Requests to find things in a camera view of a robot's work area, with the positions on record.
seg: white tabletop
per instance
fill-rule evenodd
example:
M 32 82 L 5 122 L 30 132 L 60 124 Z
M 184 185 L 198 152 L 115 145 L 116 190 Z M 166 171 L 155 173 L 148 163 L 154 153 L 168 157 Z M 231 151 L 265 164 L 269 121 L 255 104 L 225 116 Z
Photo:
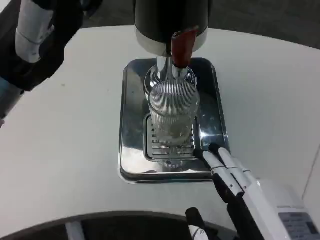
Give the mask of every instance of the white tabletop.
M 194 56 L 216 68 L 232 153 L 302 196 L 320 143 L 320 51 L 210 29 Z M 58 72 L 25 94 L 0 131 L 0 238 L 72 216 L 189 207 L 233 228 L 212 183 L 134 185 L 118 175 L 123 70 L 153 57 L 133 26 L 82 29 Z

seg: glass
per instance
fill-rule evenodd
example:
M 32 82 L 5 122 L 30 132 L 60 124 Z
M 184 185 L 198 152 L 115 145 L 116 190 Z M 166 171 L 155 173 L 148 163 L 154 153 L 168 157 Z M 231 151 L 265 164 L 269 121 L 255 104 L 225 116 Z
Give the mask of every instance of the glass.
M 200 96 L 183 80 L 167 80 L 152 88 L 148 104 L 156 137 L 165 145 L 179 146 L 190 137 Z

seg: metal drip tray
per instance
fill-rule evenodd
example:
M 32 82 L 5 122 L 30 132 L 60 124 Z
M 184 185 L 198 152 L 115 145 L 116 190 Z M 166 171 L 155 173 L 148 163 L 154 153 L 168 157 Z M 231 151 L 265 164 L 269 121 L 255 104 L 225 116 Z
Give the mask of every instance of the metal drip tray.
M 211 178 L 194 149 L 208 150 L 211 143 L 229 149 L 228 135 L 216 72 L 204 58 L 192 58 L 200 105 L 190 138 L 179 147 L 157 139 L 144 92 L 147 72 L 155 59 L 130 62 L 123 72 L 120 117 L 119 172 L 129 183 L 206 181 Z
M 190 137 L 181 146 L 167 146 L 165 141 L 157 139 L 151 116 L 148 114 L 144 124 L 144 156 L 150 161 L 187 161 L 197 159 L 193 156 L 195 139 L 199 138 L 199 134 L 196 133 L 197 125 L 197 120 L 195 119 Z

